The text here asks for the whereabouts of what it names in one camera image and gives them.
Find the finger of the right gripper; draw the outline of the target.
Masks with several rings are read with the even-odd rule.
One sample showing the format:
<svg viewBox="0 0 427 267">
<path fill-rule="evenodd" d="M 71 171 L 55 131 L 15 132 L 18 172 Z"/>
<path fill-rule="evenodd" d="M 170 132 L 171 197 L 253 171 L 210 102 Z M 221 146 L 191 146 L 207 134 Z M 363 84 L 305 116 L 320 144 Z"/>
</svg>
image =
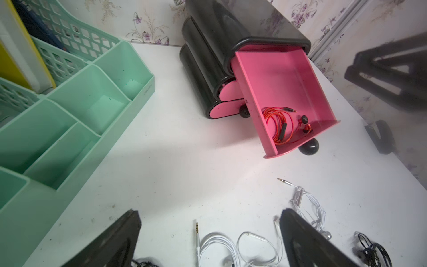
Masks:
<svg viewBox="0 0 427 267">
<path fill-rule="evenodd" d="M 427 34 L 358 52 L 345 79 L 406 112 L 427 110 Z"/>
</svg>

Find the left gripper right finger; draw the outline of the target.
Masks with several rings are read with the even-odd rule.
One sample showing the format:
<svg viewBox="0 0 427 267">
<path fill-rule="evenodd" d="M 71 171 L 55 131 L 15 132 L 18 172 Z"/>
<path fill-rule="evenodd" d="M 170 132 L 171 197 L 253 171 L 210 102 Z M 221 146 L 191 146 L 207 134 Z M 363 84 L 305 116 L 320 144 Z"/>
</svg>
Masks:
<svg viewBox="0 0 427 267">
<path fill-rule="evenodd" d="M 357 266 L 292 209 L 282 211 L 280 230 L 291 267 Z"/>
</svg>

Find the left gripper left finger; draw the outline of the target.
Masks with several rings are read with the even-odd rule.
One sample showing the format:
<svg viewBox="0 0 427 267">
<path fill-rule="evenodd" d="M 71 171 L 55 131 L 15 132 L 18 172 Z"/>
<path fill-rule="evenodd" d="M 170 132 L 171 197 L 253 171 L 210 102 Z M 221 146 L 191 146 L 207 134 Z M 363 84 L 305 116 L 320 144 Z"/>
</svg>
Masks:
<svg viewBox="0 0 427 267">
<path fill-rule="evenodd" d="M 65 267 L 130 267 L 141 229 L 139 212 L 128 210 Z"/>
</svg>

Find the red earphones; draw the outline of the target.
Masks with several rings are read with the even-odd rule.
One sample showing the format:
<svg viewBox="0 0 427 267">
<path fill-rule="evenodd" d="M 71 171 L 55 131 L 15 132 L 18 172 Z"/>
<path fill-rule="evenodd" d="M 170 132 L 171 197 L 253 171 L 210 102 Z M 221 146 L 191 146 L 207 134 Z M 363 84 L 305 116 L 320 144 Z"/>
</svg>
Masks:
<svg viewBox="0 0 427 267">
<path fill-rule="evenodd" d="M 266 124 L 272 121 L 275 125 L 275 133 L 272 136 L 275 145 L 296 143 L 313 132 L 306 115 L 300 116 L 295 123 L 292 113 L 296 113 L 296 110 L 290 107 L 266 107 L 262 110 Z"/>
</svg>

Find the pink top drawer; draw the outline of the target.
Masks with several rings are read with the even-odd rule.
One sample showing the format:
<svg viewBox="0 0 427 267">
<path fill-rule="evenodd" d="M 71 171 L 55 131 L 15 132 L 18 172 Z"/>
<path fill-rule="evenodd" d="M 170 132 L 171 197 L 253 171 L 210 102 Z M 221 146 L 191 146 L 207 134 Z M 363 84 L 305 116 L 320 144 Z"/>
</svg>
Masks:
<svg viewBox="0 0 427 267">
<path fill-rule="evenodd" d="M 235 53 L 231 69 L 265 151 L 271 159 L 296 150 L 338 124 L 314 69 L 302 48 L 249 46 Z M 266 107 L 290 107 L 295 123 L 306 115 L 313 132 L 293 144 L 275 145 L 275 125 L 266 124 Z"/>
</svg>

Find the black pink drawer cabinet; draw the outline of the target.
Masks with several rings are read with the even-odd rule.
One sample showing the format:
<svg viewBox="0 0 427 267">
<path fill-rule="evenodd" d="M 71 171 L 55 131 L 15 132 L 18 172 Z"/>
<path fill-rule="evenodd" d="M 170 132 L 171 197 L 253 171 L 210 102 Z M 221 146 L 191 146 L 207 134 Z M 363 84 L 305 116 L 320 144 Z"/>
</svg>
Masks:
<svg viewBox="0 0 427 267">
<path fill-rule="evenodd" d="M 236 52 L 311 49 L 310 40 L 268 1 L 187 1 L 186 8 L 180 60 L 211 120 L 250 117 L 231 67 Z"/>
</svg>

